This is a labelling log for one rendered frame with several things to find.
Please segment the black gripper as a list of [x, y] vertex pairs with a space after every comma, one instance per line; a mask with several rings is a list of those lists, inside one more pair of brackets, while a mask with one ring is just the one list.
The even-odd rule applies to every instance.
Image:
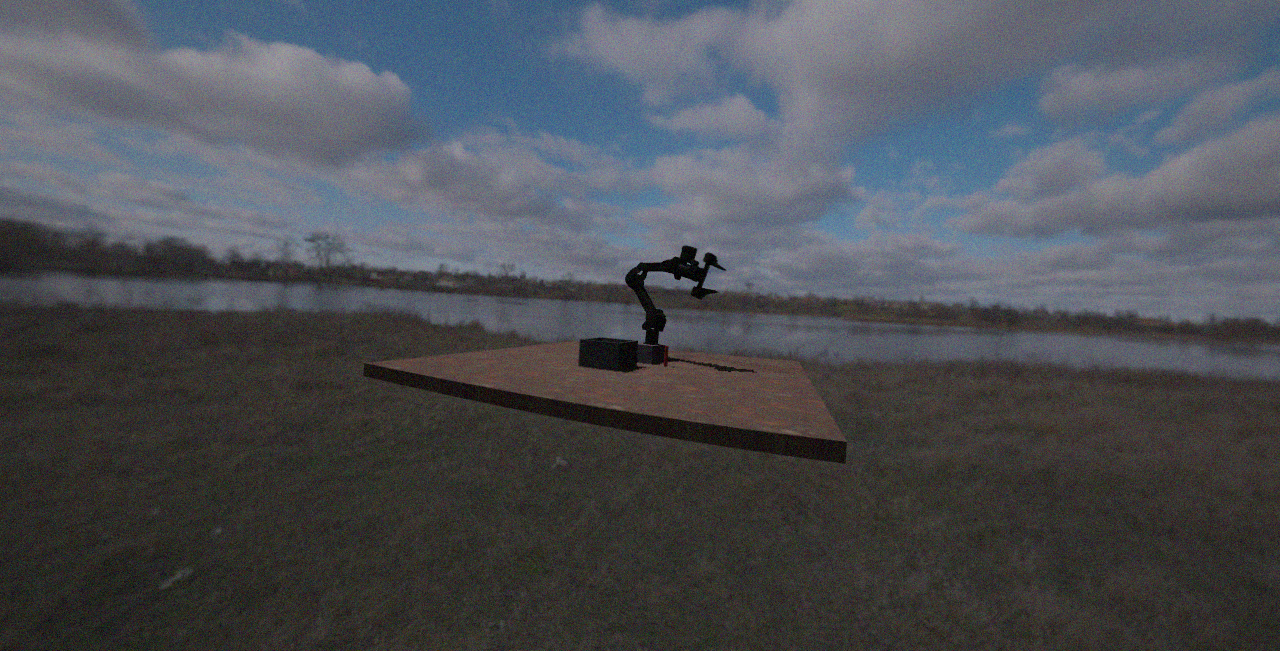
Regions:
[[[701, 271], [698, 272], [698, 281], [699, 283], [698, 283], [698, 286], [692, 286], [692, 292], [691, 292], [691, 295], [698, 297], [698, 299], [703, 299], [703, 297], [705, 297], [708, 294], [719, 294], [719, 292], [710, 290], [710, 288], [701, 288], [701, 286], [703, 286], [703, 283], [705, 281], [707, 272], [709, 271], [710, 265], [714, 265], [714, 267], [717, 267], [717, 269], [722, 269], [722, 265], [718, 263], [717, 256], [712, 255], [712, 253], [707, 253], [704, 256], [703, 262], [707, 262], [705, 267], [701, 269]], [[724, 269], [722, 269], [722, 271], [724, 271]]]

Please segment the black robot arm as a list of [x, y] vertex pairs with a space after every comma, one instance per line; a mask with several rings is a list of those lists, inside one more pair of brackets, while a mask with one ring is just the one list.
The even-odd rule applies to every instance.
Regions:
[[[689, 263], [691, 263], [687, 272], [687, 278], [692, 279], [692, 281], [698, 281], [698, 272], [701, 271], [701, 269], [699, 267], [699, 262], [696, 262], [695, 260], [696, 253], [698, 253], [698, 247], [684, 246], [682, 253], [680, 256], [675, 256], [675, 258], [666, 260], [666, 262], [660, 263], [643, 263], [643, 262], [637, 263], [636, 267], [631, 269], [631, 271], [628, 271], [627, 276], [625, 278], [627, 285], [630, 288], [634, 288], [637, 299], [640, 301], [643, 308], [646, 312], [646, 320], [643, 324], [643, 329], [646, 329], [645, 344], [660, 345], [658, 344], [659, 331], [663, 333], [663, 329], [666, 327], [666, 315], [662, 312], [662, 310], [655, 308], [655, 306], [652, 303], [652, 299], [646, 294], [646, 290], [644, 288], [644, 279], [646, 279], [646, 272], [649, 271], [672, 272], [675, 274], [675, 279], [681, 279], [681, 276], [686, 278]], [[639, 276], [637, 272], [641, 271], [643, 274], [641, 276]]]

